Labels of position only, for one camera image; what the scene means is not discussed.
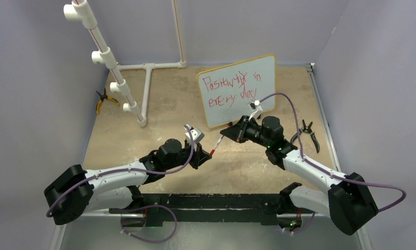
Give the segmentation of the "red-capped white marker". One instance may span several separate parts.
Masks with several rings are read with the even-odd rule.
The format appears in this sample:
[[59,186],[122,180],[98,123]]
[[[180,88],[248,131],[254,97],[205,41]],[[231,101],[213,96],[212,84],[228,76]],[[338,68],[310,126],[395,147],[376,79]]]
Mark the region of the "red-capped white marker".
[[220,138],[217,140],[217,142],[216,142],[215,146],[213,147],[213,150],[214,150],[214,151],[215,151],[215,150],[219,147],[219,145],[220,145],[220,143],[222,142],[223,138],[224,138],[224,136],[223,136],[223,135],[221,135],[221,136],[220,136]]

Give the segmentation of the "yellow-framed whiteboard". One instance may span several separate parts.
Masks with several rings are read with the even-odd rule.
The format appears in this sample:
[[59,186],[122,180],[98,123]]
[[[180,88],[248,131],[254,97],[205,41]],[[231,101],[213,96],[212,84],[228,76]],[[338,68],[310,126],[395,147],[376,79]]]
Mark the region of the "yellow-framed whiteboard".
[[276,56],[268,54],[198,73],[207,126],[223,126],[251,114],[250,102],[275,93],[276,66]]

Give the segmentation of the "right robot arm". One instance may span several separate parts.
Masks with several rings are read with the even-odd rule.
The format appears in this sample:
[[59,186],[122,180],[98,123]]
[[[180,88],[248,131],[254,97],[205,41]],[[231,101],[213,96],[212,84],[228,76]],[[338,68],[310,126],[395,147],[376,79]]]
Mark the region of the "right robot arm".
[[271,164],[315,186],[315,189],[310,189],[294,182],[281,190],[276,209],[278,214],[307,209],[329,217],[342,233],[352,235],[380,211],[359,174],[347,175],[302,155],[285,139],[279,118],[268,116],[258,124],[254,118],[242,116],[220,134],[236,143],[250,141],[263,146]]

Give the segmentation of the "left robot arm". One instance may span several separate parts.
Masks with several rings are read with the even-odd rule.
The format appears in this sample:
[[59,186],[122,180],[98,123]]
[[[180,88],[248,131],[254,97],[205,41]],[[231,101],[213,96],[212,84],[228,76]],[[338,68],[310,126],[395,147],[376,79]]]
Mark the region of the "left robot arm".
[[79,218],[86,211],[106,208],[136,213],[142,208],[138,187],[155,182],[186,166],[198,169],[212,159],[199,140],[168,139],[158,149],[126,165],[103,170],[85,170],[80,164],[67,168],[43,194],[48,204],[46,216],[56,225]]

